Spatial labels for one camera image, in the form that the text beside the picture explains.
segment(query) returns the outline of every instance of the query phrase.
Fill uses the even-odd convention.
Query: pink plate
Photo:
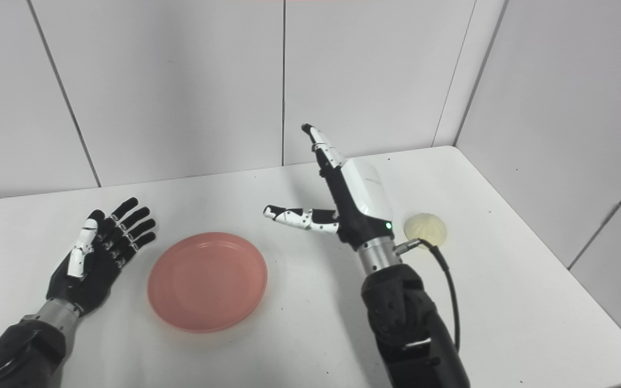
[[[160,256],[148,279],[148,300],[168,324],[207,333],[241,322],[266,285],[265,260],[252,243],[229,233],[203,233]]]

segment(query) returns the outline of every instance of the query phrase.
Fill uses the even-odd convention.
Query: robotic arm
[[[286,209],[266,206],[273,221],[311,231],[337,233],[359,255],[367,277],[361,297],[370,328],[395,388],[468,388],[469,381],[434,302],[421,278],[399,255],[427,241],[394,244],[392,212],[372,165],[346,160],[317,128],[304,124],[313,142],[320,176],[337,210]],[[447,270],[436,246],[429,246]]]
[[[50,279],[47,301],[36,314],[25,315],[0,337],[0,388],[47,388],[67,355],[67,343],[80,317],[96,310],[109,296],[121,268],[138,250],[155,240],[155,226],[131,198],[110,217],[96,210],[88,217],[74,248]]]

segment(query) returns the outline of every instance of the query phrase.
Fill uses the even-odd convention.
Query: wall seam
[[[461,40],[461,47],[459,47],[459,54],[457,54],[457,61],[454,64],[454,70],[452,71],[452,77],[449,79],[449,86],[447,87],[447,93],[444,95],[444,104],[442,104],[442,110],[440,111],[440,116],[438,118],[438,125],[436,125],[436,133],[433,135],[433,142],[431,142],[431,147],[436,143],[436,139],[438,138],[438,130],[439,125],[442,121],[442,115],[444,114],[444,109],[447,106],[447,99],[449,98],[449,92],[452,90],[452,84],[454,83],[454,77],[457,73],[457,68],[459,66],[459,59],[461,58],[461,52],[464,51],[464,44],[466,43],[466,37],[468,36],[468,28],[471,26],[471,19],[473,19],[473,13],[476,10],[476,4],[478,0],[474,0],[473,7],[471,7],[471,14],[468,15],[468,23],[466,24],[466,30],[464,31],[464,38]]]
[[[47,44],[47,39],[45,39],[45,35],[42,32],[42,26],[40,25],[40,20],[37,18],[37,13],[35,12],[35,8],[32,6],[32,0],[27,0],[27,7],[30,8],[30,14],[32,14],[32,19],[35,22],[35,26],[37,27],[37,32],[40,35],[40,39],[42,39],[42,45],[45,47],[45,52],[47,53],[47,59],[50,61],[50,65],[52,66],[52,72],[54,72],[54,76],[57,78],[57,84],[59,85],[59,89],[61,89],[61,96],[64,98],[64,102],[66,103],[66,108],[68,109],[69,114],[71,114],[71,120],[73,121],[73,125],[76,128],[76,134],[78,135],[78,140],[81,142],[81,147],[83,147],[83,152],[86,154],[86,159],[88,160],[88,164],[91,167],[91,171],[93,172],[93,177],[95,179],[95,183],[97,187],[102,187],[102,184],[99,181],[99,177],[97,176],[97,170],[93,164],[93,158],[88,151],[88,146],[86,145],[86,141],[83,138],[83,133],[81,132],[81,128],[78,125],[78,120],[76,119],[76,114],[73,112],[73,108],[71,108],[71,102],[68,99],[68,95],[66,94],[66,89],[64,88],[64,83],[61,81],[61,77],[59,76],[59,71],[57,69],[57,64],[54,63],[54,58],[52,58],[52,52],[50,51],[49,44]]]
[[[281,17],[281,165],[284,165],[284,119],[286,115],[286,0]]]
[[[498,37],[498,31],[500,31],[500,25],[502,25],[502,19],[505,17],[505,12],[507,12],[507,4],[509,0],[505,0],[505,3],[502,5],[502,11],[500,11],[500,17],[498,18],[498,23],[495,25],[495,30],[493,31],[493,37],[490,39],[490,43],[488,44],[488,49],[486,49],[485,56],[483,56],[483,61],[481,62],[481,67],[478,69],[478,76],[476,76],[476,81],[473,83],[473,89],[471,90],[471,95],[468,97],[468,103],[466,103],[466,109],[464,109],[464,114],[461,116],[461,123],[459,123],[459,129],[457,130],[457,135],[454,138],[454,147],[457,146],[459,142],[459,136],[461,135],[461,130],[464,127],[464,122],[466,121],[466,117],[468,116],[468,110],[471,109],[471,104],[473,103],[473,98],[478,90],[478,84],[480,83],[481,77],[483,76],[483,71],[485,70],[485,66],[488,63],[488,57],[490,57],[490,52],[493,49],[493,44],[495,44],[495,38]]]
[[[571,271],[572,267],[574,267],[577,261],[579,261],[579,258],[581,258],[584,255],[584,252],[586,252],[586,250],[589,248],[589,246],[593,244],[594,240],[596,240],[596,237],[598,237],[598,235],[602,232],[603,228],[610,222],[610,220],[615,216],[615,214],[617,214],[617,212],[619,211],[619,208],[621,208],[621,200],[613,207],[613,209],[611,209],[610,213],[608,213],[608,216],[603,220],[603,222],[598,227],[598,229],[593,233],[591,238],[589,238],[589,241],[586,242],[586,245],[584,245],[584,247],[581,248],[581,251],[579,251],[579,253],[576,255],[574,260],[572,260],[572,262],[569,263],[569,265],[567,266],[568,271]]]

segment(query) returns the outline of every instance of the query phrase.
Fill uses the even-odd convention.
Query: black cable
[[[461,330],[459,329],[459,302],[457,301],[457,291],[454,288],[454,280],[452,279],[452,274],[449,272],[449,265],[447,265],[447,261],[444,260],[444,256],[439,251],[438,246],[432,245],[428,241],[419,238],[418,241],[425,245],[429,251],[433,254],[433,256],[438,260],[438,264],[440,265],[442,272],[444,272],[444,276],[447,279],[447,287],[449,287],[449,297],[452,300],[452,315],[454,317],[454,347],[459,352],[459,339],[461,337]]]

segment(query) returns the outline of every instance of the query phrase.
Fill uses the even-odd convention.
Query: white table
[[[437,214],[448,226],[442,251],[458,287],[471,386],[621,385],[619,327],[457,149],[364,159],[387,186],[397,241],[415,213]],[[81,321],[63,387],[389,386],[365,319],[355,253],[336,236],[261,214],[266,204],[331,208],[315,164],[0,199],[0,334],[42,305],[50,274],[89,212],[111,211],[130,196],[153,210],[158,240]],[[268,288],[240,324],[187,334],[155,316],[146,281],[166,248],[206,231],[254,243],[268,265]],[[404,259],[451,327],[434,259],[420,249]]]

